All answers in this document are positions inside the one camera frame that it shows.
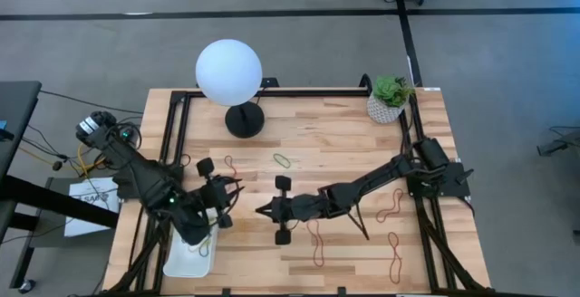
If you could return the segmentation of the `white globe table lamp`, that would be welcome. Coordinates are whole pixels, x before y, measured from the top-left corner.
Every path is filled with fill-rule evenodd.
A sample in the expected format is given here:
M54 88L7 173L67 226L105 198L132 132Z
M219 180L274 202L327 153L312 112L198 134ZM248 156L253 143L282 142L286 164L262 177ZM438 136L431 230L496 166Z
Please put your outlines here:
M265 125L265 114L252 101L261 88L262 65L246 43L221 39L206 46L197 58L198 87L210 101L227 108L225 124L239 139L257 135Z

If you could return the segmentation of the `black aluminium table frame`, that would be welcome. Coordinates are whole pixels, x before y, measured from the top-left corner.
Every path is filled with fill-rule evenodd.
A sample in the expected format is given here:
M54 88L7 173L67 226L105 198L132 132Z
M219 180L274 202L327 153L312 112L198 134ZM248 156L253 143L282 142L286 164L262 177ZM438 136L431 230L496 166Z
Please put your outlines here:
M173 228L148 216L135 199L121 206L103 287L98 297L331 297L402 296L493 297L475 220L459 197L409 193L406 177L364 196L349 215L315 219L324 240L325 265L313 264L314 239L306 222L291 220L291 243L277 245L279 224L256 212L281 191L276 176L292 179L289 197L317 193L334 183L352 182L417 152L411 144L436 139L456 160L449 120L437 91L417 89L399 118L378 124L367 113L369 86L354 89L270 88L257 94L265 125L239 139L225 125L227 108L199 90L153 89L140 124L140 153L166 165L180 164L187 191L206 180L197 163L211 158L213 174L232 176L244 187L229 215L233 225L218 231L212 271L202 278L168 277ZM292 166L273 160L279 153ZM384 223L375 214L392 206L401 188L401 211ZM388 233L399 236L401 281L391 283L393 252Z

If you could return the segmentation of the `green plant in patterned pot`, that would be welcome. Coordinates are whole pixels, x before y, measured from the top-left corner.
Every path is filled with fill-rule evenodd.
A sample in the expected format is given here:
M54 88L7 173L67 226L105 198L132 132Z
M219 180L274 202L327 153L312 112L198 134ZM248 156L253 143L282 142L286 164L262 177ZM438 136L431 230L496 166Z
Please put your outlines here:
M413 93L414 87L404 77L379 76L367 100L367 113L376 123L394 122Z

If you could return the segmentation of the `white paper sheet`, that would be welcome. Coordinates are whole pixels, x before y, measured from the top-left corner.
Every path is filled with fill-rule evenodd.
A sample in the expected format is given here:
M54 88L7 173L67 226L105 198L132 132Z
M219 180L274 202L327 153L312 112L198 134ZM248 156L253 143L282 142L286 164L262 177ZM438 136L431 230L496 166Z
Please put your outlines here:
M69 196L114 213L119 213L120 201L117 196L117 190L118 185L113 182L112 177L99 177L85 179L78 184L71 184ZM74 237L107 229L108 227L105 225L97 225L67 216L63 235L65 237Z

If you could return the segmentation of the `white plastic bin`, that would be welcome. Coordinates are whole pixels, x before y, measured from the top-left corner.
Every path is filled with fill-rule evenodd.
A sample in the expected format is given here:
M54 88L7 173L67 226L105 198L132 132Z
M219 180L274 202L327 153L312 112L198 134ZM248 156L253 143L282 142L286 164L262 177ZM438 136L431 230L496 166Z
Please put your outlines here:
M213 269L215 252L218 242L219 227L214 225L208 235L212 235L212 245L209 248L209 256L201 257L198 248L208 235L195 245L187 244L176 229L172 231L169 256L163 266L163 273L168 277L178 278L202 278L207 276Z

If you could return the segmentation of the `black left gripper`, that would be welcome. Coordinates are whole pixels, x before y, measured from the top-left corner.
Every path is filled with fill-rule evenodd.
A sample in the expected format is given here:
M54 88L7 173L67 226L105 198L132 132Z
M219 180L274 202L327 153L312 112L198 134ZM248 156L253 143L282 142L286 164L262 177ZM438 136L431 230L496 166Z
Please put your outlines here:
M198 162L198 173L205 178L206 183L200 189L200 195L206 208L215 208L217 211L217 225L219 228L229 228L233 225L231 216L225 209L234 205L244 187L239 187L232 192L227 192L227 187L238 187L240 179L232 177L223 177L221 175L213 176L214 164L211 158L203 158Z

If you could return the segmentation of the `black desk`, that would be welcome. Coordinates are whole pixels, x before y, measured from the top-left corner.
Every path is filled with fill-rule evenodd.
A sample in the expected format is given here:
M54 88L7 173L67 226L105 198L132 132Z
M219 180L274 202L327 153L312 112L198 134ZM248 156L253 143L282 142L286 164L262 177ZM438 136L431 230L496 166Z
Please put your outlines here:
M0 81L0 241L10 227L32 233L39 225L39 215L16 211L20 203L109 228L117 225L118 215L112 211L8 174L41 87L38 81Z

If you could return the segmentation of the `black floor tape strip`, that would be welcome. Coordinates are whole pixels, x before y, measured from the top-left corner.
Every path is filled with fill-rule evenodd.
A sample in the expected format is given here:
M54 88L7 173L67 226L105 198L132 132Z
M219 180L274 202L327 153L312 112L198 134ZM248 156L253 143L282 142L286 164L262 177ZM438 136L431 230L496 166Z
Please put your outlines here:
M402 37L411 74L411 81L415 87L422 87L421 70L417 59L414 41L411 33L410 21L404 0L396 0L398 16L401 25Z
M3 21L113 21L113 20L166 20L216 18L277 18L277 17L330 17L330 16L387 16L387 15L525 15L525 14L580 14L580 7L540 8L473 8L473 9L293 9L223 12L167 12L123 14L0 14Z

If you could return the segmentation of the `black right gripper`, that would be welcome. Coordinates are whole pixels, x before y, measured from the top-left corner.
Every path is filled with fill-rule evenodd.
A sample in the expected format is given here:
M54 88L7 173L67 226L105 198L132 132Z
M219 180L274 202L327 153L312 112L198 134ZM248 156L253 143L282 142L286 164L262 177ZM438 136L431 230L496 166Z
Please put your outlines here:
M279 224L279 229L275 232L275 243L277 245L287 245L291 243L291 230L286 223L290 220L306 222L321 216L326 207L326 200L320 195L302 194L295 197L288 197L287 193L291 189L291 178L285 176L275 177L275 187L281 191L281 196L271 199L270 202L256 209L261 216L266 216Z

